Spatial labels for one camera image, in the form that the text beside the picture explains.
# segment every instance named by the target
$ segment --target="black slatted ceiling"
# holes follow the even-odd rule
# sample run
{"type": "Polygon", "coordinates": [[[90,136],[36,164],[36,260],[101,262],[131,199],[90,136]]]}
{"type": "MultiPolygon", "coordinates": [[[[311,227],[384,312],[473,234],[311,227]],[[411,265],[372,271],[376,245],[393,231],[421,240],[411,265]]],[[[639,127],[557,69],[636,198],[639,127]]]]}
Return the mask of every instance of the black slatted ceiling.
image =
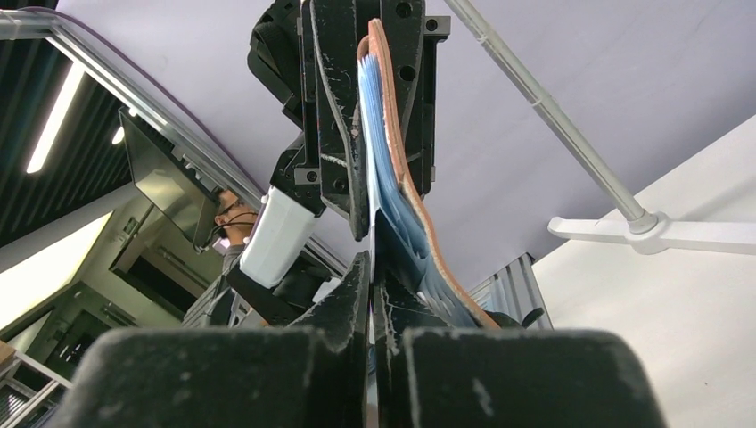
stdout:
{"type": "MultiPolygon", "coordinates": [[[[3,0],[0,8],[56,3],[3,0]]],[[[0,247],[131,181],[124,144],[111,143],[123,104],[88,76],[45,165],[26,173],[70,64],[45,40],[0,41],[0,247]]]]}

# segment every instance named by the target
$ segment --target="glasses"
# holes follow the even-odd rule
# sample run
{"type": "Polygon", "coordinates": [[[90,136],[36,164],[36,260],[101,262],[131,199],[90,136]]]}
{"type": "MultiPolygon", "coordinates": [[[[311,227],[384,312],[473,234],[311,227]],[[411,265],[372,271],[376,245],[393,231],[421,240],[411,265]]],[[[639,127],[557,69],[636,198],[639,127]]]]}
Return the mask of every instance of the glasses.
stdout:
{"type": "Polygon", "coordinates": [[[236,201],[234,201],[234,203],[232,203],[231,205],[225,207],[222,211],[220,211],[218,215],[225,216],[226,214],[228,214],[228,211],[230,211],[233,207],[241,207],[242,205],[244,205],[244,201],[242,201],[241,199],[237,199],[236,201]]]}

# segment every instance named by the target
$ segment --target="person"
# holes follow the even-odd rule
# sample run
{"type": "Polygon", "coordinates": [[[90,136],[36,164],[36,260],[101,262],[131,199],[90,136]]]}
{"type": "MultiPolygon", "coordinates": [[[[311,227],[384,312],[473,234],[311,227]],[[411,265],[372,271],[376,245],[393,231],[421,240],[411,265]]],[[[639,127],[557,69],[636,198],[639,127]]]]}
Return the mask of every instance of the person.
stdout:
{"type": "Polygon", "coordinates": [[[220,201],[215,224],[222,226],[218,233],[229,241],[228,250],[223,256],[223,272],[226,272],[244,252],[247,244],[244,239],[252,234],[258,213],[230,190],[220,189],[215,195],[220,201]]]}

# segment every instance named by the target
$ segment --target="monitor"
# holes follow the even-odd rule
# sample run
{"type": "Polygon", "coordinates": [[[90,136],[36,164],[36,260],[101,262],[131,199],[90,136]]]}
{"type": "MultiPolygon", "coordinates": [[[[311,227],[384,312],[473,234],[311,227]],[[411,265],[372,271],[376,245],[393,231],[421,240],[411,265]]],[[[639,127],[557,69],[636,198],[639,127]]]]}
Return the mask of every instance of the monitor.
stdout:
{"type": "Polygon", "coordinates": [[[218,198],[161,149],[125,110],[119,112],[128,164],[136,188],[197,246],[203,246],[215,226],[218,198]]]}

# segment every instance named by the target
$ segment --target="screw hole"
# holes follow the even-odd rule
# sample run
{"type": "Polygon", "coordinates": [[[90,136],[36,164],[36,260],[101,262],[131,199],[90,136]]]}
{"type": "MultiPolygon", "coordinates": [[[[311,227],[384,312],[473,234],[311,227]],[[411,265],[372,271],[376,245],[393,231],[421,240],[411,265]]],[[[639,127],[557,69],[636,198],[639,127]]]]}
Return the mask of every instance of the screw hole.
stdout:
{"type": "Polygon", "coordinates": [[[405,82],[411,82],[415,80],[415,69],[408,65],[405,65],[404,67],[399,69],[399,77],[405,82]]]}
{"type": "Polygon", "coordinates": [[[399,18],[409,18],[412,14],[412,5],[407,2],[401,2],[397,4],[397,16],[399,18]]]}

